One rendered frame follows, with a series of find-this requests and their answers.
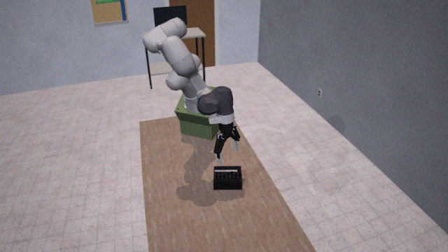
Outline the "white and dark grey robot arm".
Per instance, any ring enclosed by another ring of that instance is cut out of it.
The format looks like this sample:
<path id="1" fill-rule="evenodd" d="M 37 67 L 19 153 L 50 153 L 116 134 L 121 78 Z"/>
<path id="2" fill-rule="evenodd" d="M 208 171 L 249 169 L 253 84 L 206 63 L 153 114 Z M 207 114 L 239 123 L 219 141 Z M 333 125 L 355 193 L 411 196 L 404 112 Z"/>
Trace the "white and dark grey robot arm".
<path id="1" fill-rule="evenodd" d="M 181 40 L 186 33 L 184 21 L 175 17 L 147 32 L 143 36 L 143 44 L 151 53 L 160 54 L 160 50 L 171 65 L 173 70 L 166 78 L 166 84 L 171 90 L 183 89 L 185 109 L 210 115 L 209 124 L 227 125 L 234 122 L 236 116 L 231 89 L 218 86 L 212 90 L 206 85 L 198 72 L 200 58 L 190 53 Z"/>

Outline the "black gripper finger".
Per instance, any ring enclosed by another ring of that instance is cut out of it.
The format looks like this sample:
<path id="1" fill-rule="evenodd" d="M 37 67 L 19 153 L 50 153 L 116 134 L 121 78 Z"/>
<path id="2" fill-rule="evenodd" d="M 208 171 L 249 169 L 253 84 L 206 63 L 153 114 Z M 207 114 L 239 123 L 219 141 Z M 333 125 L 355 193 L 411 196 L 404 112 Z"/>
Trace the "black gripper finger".
<path id="1" fill-rule="evenodd" d="M 222 155 L 221 155 L 221 151 L 223 149 L 224 143 L 227 140 L 229 134 L 227 133 L 225 136 L 225 139 L 222 139 L 222 134 L 217 134 L 216 135 L 216 144 L 215 144 L 215 148 L 214 148 L 214 153 L 217 154 L 217 162 L 219 164 L 222 164 Z"/>
<path id="2" fill-rule="evenodd" d="M 234 126 L 234 128 L 232 129 L 233 133 L 230 132 L 231 137 L 234 139 L 234 151 L 239 151 L 239 139 L 240 139 L 240 135 L 237 131 L 236 126 Z"/>

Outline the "black lighting desk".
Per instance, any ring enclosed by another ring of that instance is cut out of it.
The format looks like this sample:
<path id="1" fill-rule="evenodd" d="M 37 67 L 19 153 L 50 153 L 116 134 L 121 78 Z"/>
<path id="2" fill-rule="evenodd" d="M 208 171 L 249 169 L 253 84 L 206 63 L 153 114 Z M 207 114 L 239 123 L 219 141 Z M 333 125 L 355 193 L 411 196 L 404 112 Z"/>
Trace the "black lighting desk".
<path id="1" fill-rule="evenodd" d="M 242 190 L 241 166 L 214 166 L 213 189 Z"/>

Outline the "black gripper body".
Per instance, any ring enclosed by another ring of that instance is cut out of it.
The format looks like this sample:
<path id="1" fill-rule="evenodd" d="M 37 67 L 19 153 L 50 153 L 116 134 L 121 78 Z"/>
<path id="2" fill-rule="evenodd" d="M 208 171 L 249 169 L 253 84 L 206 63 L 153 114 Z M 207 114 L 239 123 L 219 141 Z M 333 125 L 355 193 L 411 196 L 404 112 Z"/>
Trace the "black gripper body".
<path id="1" fill-rule="evenodd" d="M 219 130 L 220 130 L 220 133 L 222 134 L 223 138 L 225 138 L 227 133 L 229 134 L 228 138 L 230 138 L 230 136 L 231 136 L 230 132 L 232 132 L 233 128 L 234 128 L 233 122 L 231 122 L 230 124 L 227 124 L 227 125 L 223 125 L 223 124 L 219 123 Z"/>

